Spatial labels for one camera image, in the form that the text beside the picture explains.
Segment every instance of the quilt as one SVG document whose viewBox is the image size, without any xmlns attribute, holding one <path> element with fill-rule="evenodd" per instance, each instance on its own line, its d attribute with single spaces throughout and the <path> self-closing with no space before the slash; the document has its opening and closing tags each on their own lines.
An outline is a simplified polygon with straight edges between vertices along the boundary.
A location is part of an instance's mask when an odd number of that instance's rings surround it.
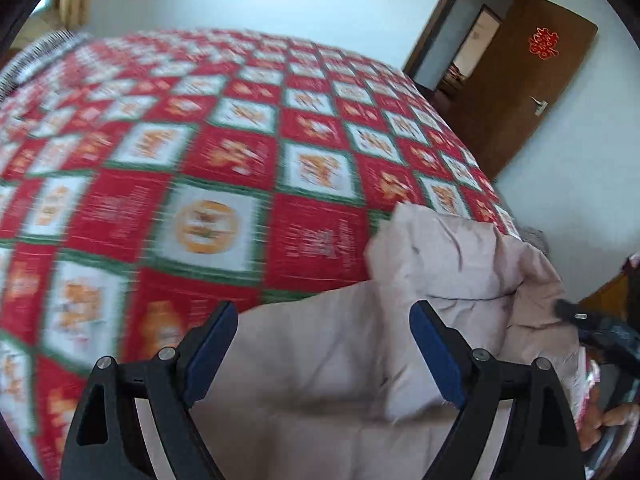
<svg viewBox="0 0 640 480">
<path fill-rule="evenodd" d="M 517 236 L 398 69 L 311 41 L 160 30 L 85 43 L 0 107 L 0 411 L 58 476 L 95 361 L 368 278 L 398 202 Z"/>
</svg>

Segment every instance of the beige comforter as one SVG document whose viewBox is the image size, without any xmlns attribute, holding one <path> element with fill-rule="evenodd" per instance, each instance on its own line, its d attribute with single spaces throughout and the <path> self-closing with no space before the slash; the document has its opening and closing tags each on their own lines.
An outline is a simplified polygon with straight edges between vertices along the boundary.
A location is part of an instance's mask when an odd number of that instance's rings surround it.
<svg viewBox="0 0 640 480">
<path fill-rule="evenodd" d="M 456 416 L 414 343 L 409 309 L 428 299 L 473 348 L 549 358 L 577 413 L 575 330 L 552 303 L 561 282 L 537 249 L 492 224 L 398 205 L 369 243 L 372 280 L 240 316 L 207 397 L 191 415 L 227 480 L 420 479 Z M 501 403 L 475 478 L 488 478 Z M 145 436 L 153 433 L 141 410 Z M 159 478 L 171 473 L 148 437 Z"/>
</svg>

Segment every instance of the window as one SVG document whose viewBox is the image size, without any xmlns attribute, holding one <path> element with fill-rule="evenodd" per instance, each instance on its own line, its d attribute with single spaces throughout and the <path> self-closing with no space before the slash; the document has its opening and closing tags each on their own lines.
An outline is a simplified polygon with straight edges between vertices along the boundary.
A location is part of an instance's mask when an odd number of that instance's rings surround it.
<svg viewBox="0 0 640 480">
<path fill-rule="evenodd" d="M 50 4 L 51 4 L 51 0 L 40 0 L 39 3 L 36 5 L 36 8 L 33 9 L 32 14 L 34 12 L 39 12 L 40 10 L 46 9 L 47 7 L 50 6 Z"/>
</svg>

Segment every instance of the door handle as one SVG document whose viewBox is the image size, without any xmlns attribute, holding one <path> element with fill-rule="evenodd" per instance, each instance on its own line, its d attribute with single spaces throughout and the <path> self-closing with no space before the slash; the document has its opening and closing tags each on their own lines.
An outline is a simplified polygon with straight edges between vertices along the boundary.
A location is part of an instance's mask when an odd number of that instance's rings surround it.
<svg viewBox="0 0 640 480">
<path fill-rule="evenodd" d="M 538 101 L 535 97 L 530 96 L 531 99 L 533 100 L 533 102 L 535 102 L 536 106 L 536 117 L 539 117 L 540 115 L 542 115 L 546 109 L 547 106 L 549 106 L 549 103 L 547 103 L 546 101 Z"/>
</svg>

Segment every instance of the screw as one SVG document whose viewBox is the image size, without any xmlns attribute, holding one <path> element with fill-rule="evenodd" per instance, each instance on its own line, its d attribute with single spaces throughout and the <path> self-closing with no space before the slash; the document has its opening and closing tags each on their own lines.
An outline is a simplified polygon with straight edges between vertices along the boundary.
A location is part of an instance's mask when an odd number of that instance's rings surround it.
<svg viewBox="0 0 640 480">
<path fill-rule="evenodd" d="M 170 346 L 165 346 L 158 352 L 158 357 L 161 361 L 169 361 L 173 359 L 175 356 L 175 348 L 171 348 Z"/>
<path fill-rule="evenodd" d="M 546 357 L 539 357 L 536 359 L 536 366 L 540 370 L 551 370 L 551 361 Z"/>
<path fill-rule="evenodd" d="M 98 368 L 100 368 L 100 370 L 109 368 L 111 366 L 111 361 L 113 360 L 108 355 L 101 357 L 100 359 L 98 359 Z"/>
<path fill-rule="evenodd" d="M 476 361 L 482 362 L 488 361 L 491 358 L 491 354 L 489 354 L 489 352 L 484 348 L 476 348 L 473 352 L 471 352 L 471 355 Z"/>
</svg>

